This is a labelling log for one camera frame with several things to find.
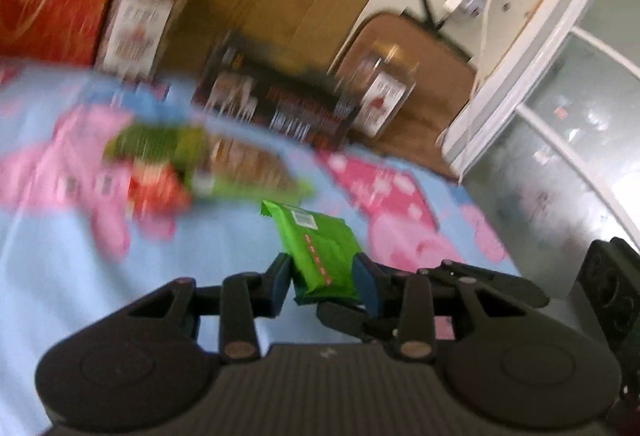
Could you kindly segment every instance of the barcode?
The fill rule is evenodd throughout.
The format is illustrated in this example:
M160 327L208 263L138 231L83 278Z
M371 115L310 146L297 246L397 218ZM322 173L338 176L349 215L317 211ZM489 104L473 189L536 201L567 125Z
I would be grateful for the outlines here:
M294 118L288 114L276 111L269 124L269 129L282 132L287 136L292 136L296 140L303 141L309 132L309 124L299 118Z
M289 208L289 210L291 212L291 215L293 216L293 220L297 225L304 226L305 228L312 228L314 230L318 229L318 225L316 225L316 219L308 212L291 208Z

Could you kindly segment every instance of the green wrapper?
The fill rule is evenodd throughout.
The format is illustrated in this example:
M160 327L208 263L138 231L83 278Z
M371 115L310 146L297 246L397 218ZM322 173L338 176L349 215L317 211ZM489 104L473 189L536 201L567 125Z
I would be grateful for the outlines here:
M132 159L149 164L169 162L178 170L196 166L206 146L202 127L133 124L107 143L104 157Z
M206 171L187 172L184 184L199 200L224 198L261 202L269 198L281 203L297 205L302 198L312 196L314 193L311 184L303 180L297 181L295 186L280 190L243 184L224 175L217 176Z
M293 258L298 304L358 301L351 263L361 249L344 220L270 201L262 202L262 215L274 219L283 248Z

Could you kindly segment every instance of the label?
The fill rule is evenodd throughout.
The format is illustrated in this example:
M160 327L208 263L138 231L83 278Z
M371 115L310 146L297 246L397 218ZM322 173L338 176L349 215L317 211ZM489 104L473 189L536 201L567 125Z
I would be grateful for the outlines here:
M173 6L170 0L122 0L104 56L104 69L120 76L148 77Z
M312 228L314 230L318 229L318 225L316 225L316 219L311 214L305 212L304 210L292 209L290 207L287 208L289 209L289 212L291 212L293 220L298 226L304 226L305 228Z
M362 99L357 127L367 136L376 136L405 93L406 86L402 82L380 73Z
M255 80L234 72L218 75L205 109L216 108L220 114L231 116L240 122L250 122L258 105L258 99L251 96Z
M299 142L304 142L310 126L300 118L276 111L271 118L269 129L290 136Z

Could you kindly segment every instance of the snack bag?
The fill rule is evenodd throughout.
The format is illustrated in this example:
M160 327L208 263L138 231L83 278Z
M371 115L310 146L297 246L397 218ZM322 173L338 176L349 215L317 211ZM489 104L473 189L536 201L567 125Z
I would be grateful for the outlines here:
M290 52L231 32L210 52L191 101L314 148L336 149L360 111L343 83Z
M274 219L283 248L293 258L298 304L359 302L351 263L361 249L344 220L271 201L262 202L262 215Z
M186 184L198 198L220 196L297 205L313 193L296 181L277 154L217 134L210 135L199 167L187 172Z
M136 162L131 170L127 206L133 217L143 218L183 212L191 206L191 197L170 163Z
M170 163L176 170L185 171L199 164L206 142L207 132L202 127L133 124L107 143L104 157Z

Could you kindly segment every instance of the bottle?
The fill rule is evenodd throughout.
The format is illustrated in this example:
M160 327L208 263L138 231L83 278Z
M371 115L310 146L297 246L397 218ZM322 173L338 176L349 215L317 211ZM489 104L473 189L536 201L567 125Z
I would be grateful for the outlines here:
M375 41L350 80L362 106L354 129L378 138L414 90L417 69L397 44Z
M167 33L187 0L113 0L95 67L121 79L151 82Z

